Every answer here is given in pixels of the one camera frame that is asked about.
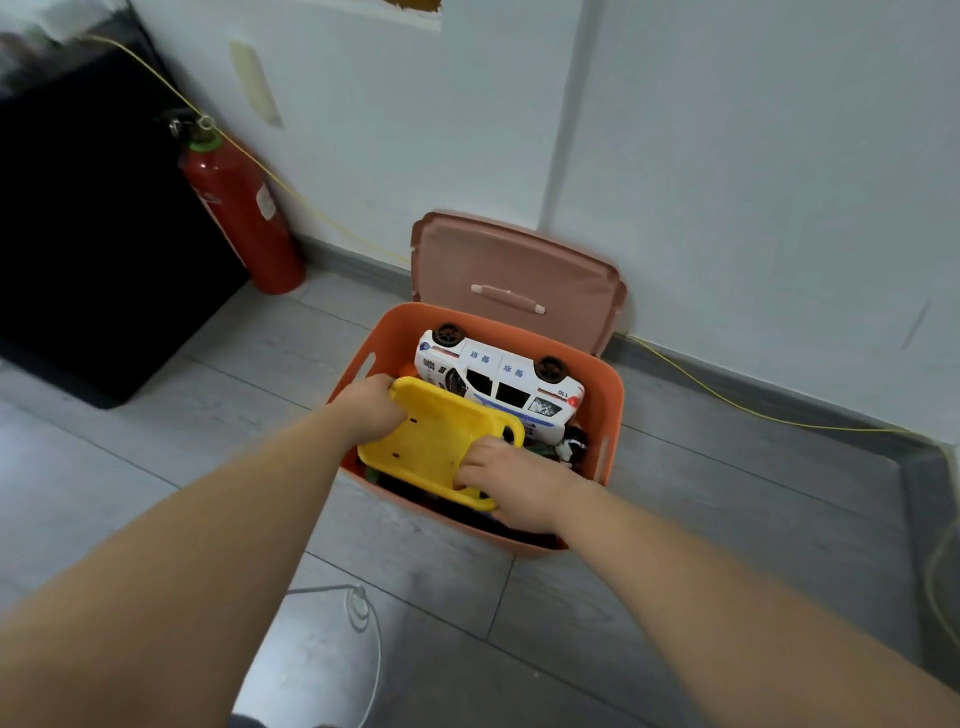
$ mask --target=white cable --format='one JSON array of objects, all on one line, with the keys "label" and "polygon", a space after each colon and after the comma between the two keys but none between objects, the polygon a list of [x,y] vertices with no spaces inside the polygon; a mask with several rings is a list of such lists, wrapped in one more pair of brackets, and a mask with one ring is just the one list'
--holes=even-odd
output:
[{"label": "white cable", "polygon": [[333,587],[291,589],[287,591],[287,596],[339,592],[341,590],[347,592],[344,595],[344,609],[347,610],[347,619],[349,619],[353,631],[357,634],[366,632],[370,625],[371,616],[373,617],[373,627],[376,629],[376,674],[373,677],[373,692],[370,695],[370,702],[367,703],[367,710],[364,711],[363,717],[357,724],[357,728],[363,728],[367,723],[367,718],[370,717],[371,710],[373,710],[373,702],[376,700],[376,689],[380,685],[380,664],[383,660],[383,638],[380,634],[380,620],[376,616],[376,610],[373,608],[373,603],[367,596],[366,590],[359,584],[338,584]]}]

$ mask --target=lid handle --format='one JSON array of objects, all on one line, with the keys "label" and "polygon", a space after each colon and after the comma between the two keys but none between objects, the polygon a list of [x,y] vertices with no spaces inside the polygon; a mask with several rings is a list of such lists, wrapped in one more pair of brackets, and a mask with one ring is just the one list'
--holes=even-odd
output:
[{"label": "lid handle", "polygon": [[546,308],[541,306],[539,303],[533,299],[528,299],[526,296],[521,296],[518,293],[513,291],[505,291],[502,288],[496,288],[492,285],[478,285],[474,283],[470,286],[470,290],[473,293],[476,293],[480,296],[483,296],[485,299],[490,299],[491,301],[496,301],[497,303],[503,303],[512,308],[518,308],[521,311],[527,311],[528,313],[539,313],[542,316],[546,313]]}]

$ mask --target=right arm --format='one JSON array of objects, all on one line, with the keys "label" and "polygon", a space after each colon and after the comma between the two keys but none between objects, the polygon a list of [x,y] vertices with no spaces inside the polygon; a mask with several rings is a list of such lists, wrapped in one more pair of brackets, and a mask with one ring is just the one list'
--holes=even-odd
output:
[{"label": "right arm", "polygon": [[556,463],[485,438],[457,482],[563,538],[721,728],[960,725],[960,696],[893,650]]}]

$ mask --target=peeling paint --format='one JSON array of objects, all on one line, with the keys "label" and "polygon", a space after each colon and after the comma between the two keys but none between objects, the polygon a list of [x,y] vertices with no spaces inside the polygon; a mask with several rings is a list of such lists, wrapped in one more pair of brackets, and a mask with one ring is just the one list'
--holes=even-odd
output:
[{"label": "peeling paint", "polygon": [[383,0],[406,11],[440,12],[444,0]]}]

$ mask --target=white toy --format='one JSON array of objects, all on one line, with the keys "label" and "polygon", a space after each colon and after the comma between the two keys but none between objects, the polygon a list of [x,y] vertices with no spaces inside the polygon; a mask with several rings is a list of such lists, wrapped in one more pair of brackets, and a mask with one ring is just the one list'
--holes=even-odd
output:
[{"label": "white toy", "polygon": [[424,381],[505,412],[523,422],[526,437],[556,446],[584,400],[584,385],[554,356],[538,362],[467,339],[456,324],[420,338],[415,358]]}]

